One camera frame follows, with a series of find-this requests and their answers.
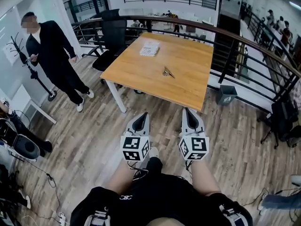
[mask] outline white sneaker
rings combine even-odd
[[[83,109],[84,109],[84,102],[85,102],[85,99],[83,98],[83,102],[80,103],[79,105],[77,105],[77,111],[78,112],[82,112]]]
[[[152,147],[149,151],[149,157],[159,157],[159,151],[156,147]]]
[[[260,202],[259,202],[259,204],[258,204],[258,210],[260,210],[260,211],[263,211],[265,208],[262,206],[262,202],[263,202],[263,199],[266,197],[266,196],[268,196],[268,194],[267,193],[265,193],[264,195],[262,195],[262,199],[260,200]]]
[[[88,95],[88,97],[91,98],[91,99],[94,98],[94,93],[93,93],[93,91],[90,90],[90,89],[89,89],[89,92],[87,93],[87,95]]]
[[[26,200],[27,200],[27,208],[28,208],[28,209],[31,209],[31,208],[32,208],[32,205],[31,205],[31,203],[30,203],[30,198],[29,198],[29,196],[26,196]]]

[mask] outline black pants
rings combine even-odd
[[[22,197],[22,195],[13,189],[5,186],[0,187],[0,198],[5,199],[6,201],[13,202],[13,203],[20,203],[27,206],[27,200]]]
[[[83,102],[83,98],[76,90],[82,94],[89,92],[89,87],[81,81],[68,60],[62,61],[61,70],[57,72],[57,75],[52,75],[49,78],[55,86],[65,92],[70,100],[77,105]]]
[[[180,32],[180,26],[178,24],[174,26],[174,32]]]
[[[41,155],[45,155],[44,149],[47,148],[47,146],[49,147],[49,145],[47,145],[48,143],[41,140],[36,135],[34,135],[30,130],[28,130],[17,115],[10,116],[10,120],[13,122],[18,134],[22,134],[26,136],[35,144],[37,144],[37,146],[42,151]]]
[[[158,157],[151,157],[146,168],[151,174],[160,174],[163,164]]]

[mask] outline floor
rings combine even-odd
[[[100,83],[100,73],[92,68],[93,60],[85,57],[75,65],[81,79],[95,93],[94,99],[85,98],[84,111],[78,113],[67,96],[58,91],[53,102],[45,102],[42,106],[57,124],[35,118],[32,125],[34,132],[53,143],[53,152],[46,158],[39,158],[35,165],[55,179],[61,202],[58,212],[64,212],[67,220],[93,187],[104,185],[108,180],[121,159],[119,140],[127,122],[145,111],[150,113],[152,146],[159,149],[163,172],[182,175],[190,181],[177,146],[182,107],[150,95],[137,95],[123,87],[119,91],[128,110],[121,113],[108,87]],[[238,100],[228,107],[217,105],[216,94],[207,89],[199,114],[210,137],[210,168],[222,192],[243,205],[251,203],[264,187],[270,192],[294,188],[290,175],[301,174],[300,145],[290,149],[281,143],[274,150],[273,137],[260,145],[268,129],[256,122],[261,111]],[[19,184],[24,185],[24,192],[32,199],[32,210],[40,216],[56,217],[58,201],[46,175],[25,162],[17,161],[16,169],[20,171]],[[259,216],[258,202],[246,206],[254,225],[291,225],[288,210],[269,210]],[[53,219],[37,218],[24,208],[19,221],[25,215],[32,216],[39,226],[57,225]],[[35,224],[30,218],[24,218],[23,225]]]

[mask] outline black shirt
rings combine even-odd
[[[206,197],[181,177],[147,175],[134,181],[123,196],[102,187],[93,188],[72,212],[70,225],[84,226],[90,215],[99,217],[98,220],[105,215],[110,216],[111,226],[145,226],[156,218],[174,218],[186,226],[230,226],[220,205],[241,213],[248,219],[248,226],[253,225],[248,211],[223,194]]]
[[[55,21],[47,21],[40,24],[40,40],[38,41],[30,35],[26,42],[26,49],[31,56],[38,54],[38,60],[32,62],[34,66],[41,65],[47,77],[53,79],[62,67],[62,61],[69,59],[64,48],[70,54],[70,58],[75,57],[74,49],[70,45],[63,31]]]

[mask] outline wooden handrail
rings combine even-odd
[[[120,16],[121,18],[124,18],[126,20],[151,20],[151,21],[157,21],[157,22],[165,22],[165,23],[174,23],[174,24],[181,24],[181,25],[185,25],[185,26],[190,26],[190,27],[195,27],[195,28],[199,28],[199,29],[203,29],[206,31],[210,31],[210,32],[214,32],[214,33],[219,33],[219,34],[223,34],[226,35],[230,38],[233,38],[239,42],[242,42],[264,54],[266,54],[268,57],[273,58],[274,60],[276,60],[277,62],[279,62],[280,64],[282,64],[285,68],[287,68],[288,70],[290,70],[291,72],[293,72],[296,76],[298,76],[299,78],[301,78],[301,73],[299,71],[297,71],[295,68],[293,68],[293,66],[287,64],[285,61],[283,61],[281,58],[279,58],[278,56],[276,56],[274,53],[272,53],[271,51],[268,51],[267,49],[259,46],[257,43],[250,41],[244,37],[240,37],[237,34],[234,34],[232,32],[229,32],[227,30],[221,29],[221,28],[217,28],[214,26],[210,26],[207,24],[201,24],[198,22],[194,22],[194,21],[190,21],[190,20],[186,20],[186,19],[179,19],[179,18],[171,18],[171,17],[159,17],[159,16],[140,16],[140,15],[129,15],[129,16]],[[85,21],[81,21],[81,22],[77,22],[77,23],[73,23],[71,24],[72,26],[75,25],[82,25],[82,24],[89,24],[89,23],[93,23],[93,22],[100,22],[102,21],[101,18],[93,18],[93,19],[89,19],[89,20],[85,20]]]

